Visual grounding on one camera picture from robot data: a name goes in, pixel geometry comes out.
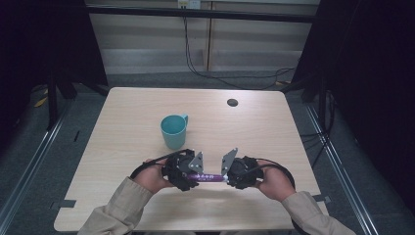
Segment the aluminum rail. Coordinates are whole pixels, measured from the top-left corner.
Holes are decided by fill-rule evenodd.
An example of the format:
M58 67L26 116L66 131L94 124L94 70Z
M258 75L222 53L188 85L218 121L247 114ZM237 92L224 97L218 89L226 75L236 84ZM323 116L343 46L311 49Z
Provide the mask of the aluminum rail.
M18 184L13 189L12 194L9 196L3 207L0 209L0 235L5 235L7 229L12 223L13 218L15 217L16 212L21 205L24 196L33 181L33 178L43 163L46 154L48 153L52 143L54 142L59 130L61 129L62 123L64 122L65 116L69 112L71 106L71 101L66 103L64 110L60 117L58 118L56 124L46 132L42 142L31 158L30 163L25 169L22 177L19 179Z
M379 233L376 229L375 223L373 222L372 215L366 209L366 206L354 188L354 185L351 182L351 179L348 176L347 171L343 166L342 160L340 159L335 147L333 146L333 143L330 141L330 138L328 138L325 134L322 134L323 130L319 124L320 122L316 111L313 107L310 106L307 107L307 111L313 123L314 129L317 131L317 133L320 133L319 136L321 142L323 144L326 143L325 149L327 156L329 157L330 163L332 164L333 169L342 184L348 201L350 202L350 205L353 208L364 233L367 235L378 235Z
M130 15L130 16L156 16L156 17L187 17L205 19L227 19L227 20L247 20L264 22L286 22L286 23L314 23L314 16L306 15L284 15L267 13L249 12L230 12L215 10L193 10L193 9L174 9L174 8L139 8L139 7L120 7L109 5L90 4L86 6L71 4L36 4L31 7L38 8L40 11L64 11L70 13L90 13L90 14L110 14L110 15Z

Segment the mug handle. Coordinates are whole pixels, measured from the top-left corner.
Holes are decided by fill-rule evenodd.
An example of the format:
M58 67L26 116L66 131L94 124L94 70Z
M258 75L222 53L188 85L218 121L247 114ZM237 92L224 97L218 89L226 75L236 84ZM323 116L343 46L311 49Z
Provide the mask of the mug handle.
M186 121L186 125L189 122L189 116L186 114L181 115L182 118L184 118L184 120Z

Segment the white wall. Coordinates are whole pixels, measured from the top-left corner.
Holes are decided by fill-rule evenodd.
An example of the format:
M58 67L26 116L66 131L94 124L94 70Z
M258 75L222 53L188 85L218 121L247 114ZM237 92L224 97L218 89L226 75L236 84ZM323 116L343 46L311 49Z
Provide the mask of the white wall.
M249 1L203 1L202 9L312 16L318 6L315 0ZM177 8L177 1L167 0L86 3ZM91 22L107 73L188 71L181 18L91 14ZM188 19L191 57L198 71L273 71L294 66L309 29L309 23Z

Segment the gray floor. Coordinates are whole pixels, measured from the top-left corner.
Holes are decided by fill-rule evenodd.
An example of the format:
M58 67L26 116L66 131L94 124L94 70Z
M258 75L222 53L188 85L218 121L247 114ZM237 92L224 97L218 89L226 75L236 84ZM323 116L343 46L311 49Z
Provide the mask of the gray floor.
M243 71L217 72L215 74L240 76L272 73ZM280 76L280 79L289 80L291 75L291 73L284 74ZM109 75L108 80L111 86L237 89L217 79L201 78L190 72ZM225 81L243 88L257 89L272 84L274 78L232 78ZM105 102L105 97L88 88L81 85L76 87L79 94L75 100L70 101L69 114L29 186L6 234L60 234L53 227L58 211L50 209L51 204L58 202L65 196ZM277 86L268 88L268 90L278 89ZM45 133L48 115L47 104L41 108L32 107L40 95L41 92L32 94L31 104L27 106L16 136L6 152L2 153L0 159L0 205L2 206L23 174L25 166ZM299 133L314 133L315 130L306 111L306 105L309 104L302 103L300 91L288 93L286 97ZM61 98L60 107L65 102ZM379 234L415 234L414 216L405 207L390 184L372 167L364 152L356 145L352 133L339 112L336 112L331 139L360 197L372 214ZM312 163L322 145L318 138L303 137L303 141L304 148ZM319 159L314 173L322 194L332 199L332 203L327 205L330 215L353 229L357 234L364 234L340 181L324 153ZM273 234L287 234L287 232L273 231Z

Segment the table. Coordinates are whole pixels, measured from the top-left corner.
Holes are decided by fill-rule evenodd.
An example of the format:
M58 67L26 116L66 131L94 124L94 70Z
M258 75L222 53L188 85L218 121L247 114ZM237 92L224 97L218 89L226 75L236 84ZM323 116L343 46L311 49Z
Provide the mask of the table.
M236 99L238 106L227 104ZM105 205L123 178L148 158L173 151L163 143L160 122L187 114L183 148L204 153L205 173L220 173L221 158L233 148L237 157L265 158L287 167L298 191L320 194L283 93L207 89L113 88L97 120L61 208L58 231L77 231L94 208ZM319 207L327 214L323 203ZM188 192L159 191L144 208L136 230L292 229L280 203L255 188L237 190L226 183L201 183Z

